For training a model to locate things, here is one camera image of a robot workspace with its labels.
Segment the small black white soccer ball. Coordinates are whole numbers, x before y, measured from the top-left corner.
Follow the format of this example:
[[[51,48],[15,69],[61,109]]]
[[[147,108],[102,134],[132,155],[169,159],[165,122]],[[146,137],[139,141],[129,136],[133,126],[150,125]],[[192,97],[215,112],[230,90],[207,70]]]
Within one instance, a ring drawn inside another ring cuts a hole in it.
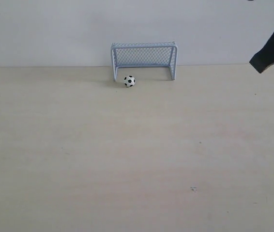
[[[123,79],[125,87],[133,87],[136,83],[136,79],[132,75],[127,75]]]

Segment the light blue miniature goal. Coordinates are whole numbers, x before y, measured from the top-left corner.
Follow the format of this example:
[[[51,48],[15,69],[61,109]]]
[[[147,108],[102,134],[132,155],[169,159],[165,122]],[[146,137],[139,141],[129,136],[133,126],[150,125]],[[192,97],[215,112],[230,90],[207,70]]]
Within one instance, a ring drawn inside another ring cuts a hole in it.
[[[120,68],[169,68],[172,80],[176,79],[178,46],[175,42],[112,43],[110,48],[113,80]]]

